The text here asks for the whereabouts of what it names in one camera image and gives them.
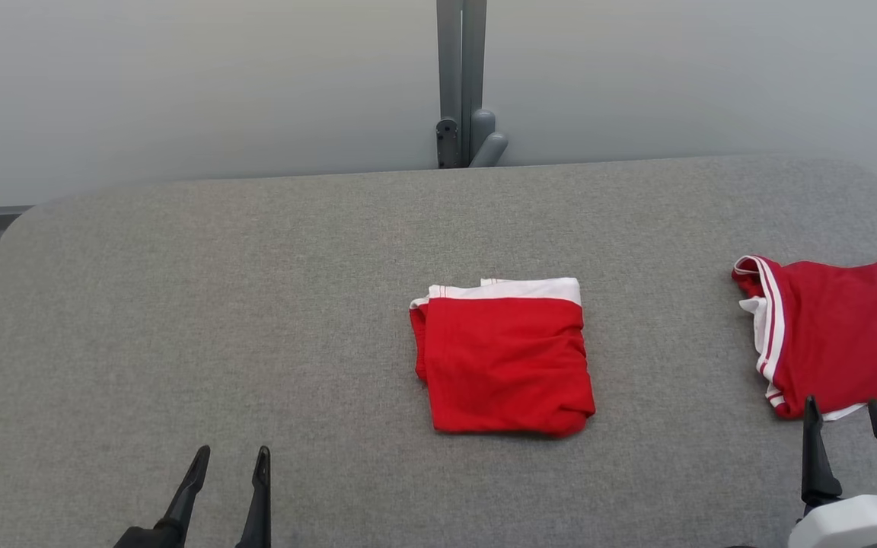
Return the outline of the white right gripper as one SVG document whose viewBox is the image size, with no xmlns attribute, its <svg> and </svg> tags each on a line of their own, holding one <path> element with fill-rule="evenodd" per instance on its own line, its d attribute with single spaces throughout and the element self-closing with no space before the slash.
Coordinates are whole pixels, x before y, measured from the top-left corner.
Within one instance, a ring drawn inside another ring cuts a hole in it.
<svg viewBox="0 0 877 548">
<path fill-rule="evenodd" d="M 868 402 L 877 440 L 877 399 Z M 822 438 L 824 417 L 808 395 L 802 421 L 801 500 L 810 511 L 790 531 L 789 547 L 868 547 L 877 545 L 877 495 L 842 499 Z"/>
</svg>

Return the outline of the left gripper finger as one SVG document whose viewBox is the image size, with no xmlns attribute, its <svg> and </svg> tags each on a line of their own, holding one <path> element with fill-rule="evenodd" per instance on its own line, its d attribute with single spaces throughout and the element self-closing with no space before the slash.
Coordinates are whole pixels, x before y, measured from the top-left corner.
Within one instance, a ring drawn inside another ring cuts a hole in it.
<svg viewBox="0 0 877 548">
<path fill-rule="evenodd" d="M 261 445 L 257 452 L 251 483 L 253 483 L 253 498 L 248 507 L 246 524 L 236 546 L 269 548 L 272 546 L 271 454 L 267 445 Z"/>
<path fill-rule="evenodd" d="M 210 458 L 209 445 L 202 445 L 182 479 L 164 516 L 153 527 L 131 526 L 114 547 L 184 547 L 195 500 L 204 486 Z"/>
</svg>

